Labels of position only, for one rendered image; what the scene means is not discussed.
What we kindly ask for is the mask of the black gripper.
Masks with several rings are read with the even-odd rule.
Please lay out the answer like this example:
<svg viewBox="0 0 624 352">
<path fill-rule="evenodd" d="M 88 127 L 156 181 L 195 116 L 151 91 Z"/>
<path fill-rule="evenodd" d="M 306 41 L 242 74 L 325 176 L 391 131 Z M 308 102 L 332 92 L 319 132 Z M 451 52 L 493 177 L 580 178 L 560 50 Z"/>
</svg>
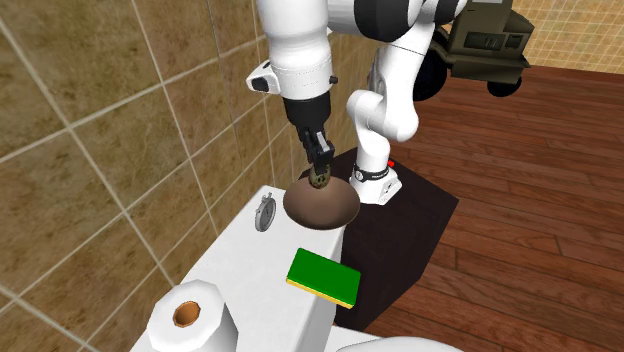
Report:
<svg viewBox="0 0 624 352">
<path fill-rule="evenodd" d="M 297 128 L 307 162 L 314 164 L 316 169 L 325 169 L 331 164 L 335 152 L 332 142 L 321 131 L 331 114 L 330 92 L 310 99 L 284 98 L 283 101 L 287 119 Z"/>
</svg>

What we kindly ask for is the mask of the brown squat vase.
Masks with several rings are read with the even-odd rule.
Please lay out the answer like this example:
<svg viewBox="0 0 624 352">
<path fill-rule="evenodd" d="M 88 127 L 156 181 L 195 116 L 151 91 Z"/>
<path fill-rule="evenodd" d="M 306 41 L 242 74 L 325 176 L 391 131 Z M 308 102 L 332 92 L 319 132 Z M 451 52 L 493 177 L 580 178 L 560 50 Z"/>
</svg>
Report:
<svg viewBox="0 0 624 352">
<path fill-rule="evenodd" d="M 315 230 L 330 230 L 347 225 L 358 214 L 360 199 L 356 190 L 344 180 L 326 172 L 309 174 L 294 182 L 283 198 L 287 215 L 296 223 Z"/>
</svg>

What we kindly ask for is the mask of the silver stopwatch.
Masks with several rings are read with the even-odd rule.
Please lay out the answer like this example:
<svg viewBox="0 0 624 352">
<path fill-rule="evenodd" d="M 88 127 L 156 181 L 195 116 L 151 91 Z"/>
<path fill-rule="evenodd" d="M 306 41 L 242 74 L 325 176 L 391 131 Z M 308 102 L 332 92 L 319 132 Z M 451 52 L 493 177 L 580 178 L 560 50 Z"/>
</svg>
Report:
<svg viewBox="0 0 624 352">
<path fill-rule="evenodd" d="M 269 192 L 262 196 L 261 203 L 255 211 L 255 228 L 259 232 L 265 232 L 272 224 L 276 214 L 276 201 Z"/>
</svg>

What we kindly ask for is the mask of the dark robot stand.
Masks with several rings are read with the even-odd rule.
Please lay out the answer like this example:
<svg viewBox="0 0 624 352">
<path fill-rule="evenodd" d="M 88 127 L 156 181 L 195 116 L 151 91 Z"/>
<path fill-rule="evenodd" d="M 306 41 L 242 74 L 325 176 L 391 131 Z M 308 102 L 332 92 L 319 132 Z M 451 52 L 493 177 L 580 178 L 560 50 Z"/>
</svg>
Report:
<svg viewBox="0 0 624 352">
<path fill-rule="evenodd" d="M 362 331 L 422 276 L 458 199 L 399 162 L 402 187 L 383 206 L 363 204 L 344 232 L 341 263 L 361 273 L 356 304 L 335 323 Z"/>
</svg>

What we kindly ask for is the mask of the green and yellow sponge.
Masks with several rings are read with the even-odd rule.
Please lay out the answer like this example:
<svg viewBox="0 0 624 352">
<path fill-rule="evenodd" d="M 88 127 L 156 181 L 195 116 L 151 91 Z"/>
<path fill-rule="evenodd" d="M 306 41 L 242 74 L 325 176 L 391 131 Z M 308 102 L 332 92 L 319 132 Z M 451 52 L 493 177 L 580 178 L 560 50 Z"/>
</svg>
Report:
<svg viewBox="0 0 624 352">
<path fill-rule="evenodd" d="M 326 257 L 299 248 L 286 282 L 351 309 L 357 299 L 361 273 Z"/>
</svg>

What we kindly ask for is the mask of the olive toy truck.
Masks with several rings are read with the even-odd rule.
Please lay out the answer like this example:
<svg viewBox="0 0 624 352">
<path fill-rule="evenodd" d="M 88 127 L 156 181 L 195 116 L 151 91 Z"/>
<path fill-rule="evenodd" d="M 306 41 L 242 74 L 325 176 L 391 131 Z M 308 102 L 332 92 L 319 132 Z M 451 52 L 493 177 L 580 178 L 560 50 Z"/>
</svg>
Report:
<svg viewBox="0 0 624 352">
<path fill-rule="evenodd" d="M 448 76 L 485 81 L 489 93 L 506 97 L 530 66 L 523 55 L 534 26 L 512 9 L 513 0 L 467 0 L 449 31 L 438 25 L 413 88 L 413 99 L 436 95 Z"/>
</svg>

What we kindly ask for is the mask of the white toilet paper roll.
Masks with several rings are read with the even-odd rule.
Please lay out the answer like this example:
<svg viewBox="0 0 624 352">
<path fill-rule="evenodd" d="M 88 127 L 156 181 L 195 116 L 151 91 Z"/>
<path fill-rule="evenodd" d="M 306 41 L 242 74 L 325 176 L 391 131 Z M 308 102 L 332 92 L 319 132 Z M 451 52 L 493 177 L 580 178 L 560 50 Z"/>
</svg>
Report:
<svg viewBox="0 0 624 352">
<path fill-rule="evenodd" d="M 217 286 L 193 280 L 172 288 L 147 324 L 157 352 L 236 352 L 238 330 Z"/>
</svg>

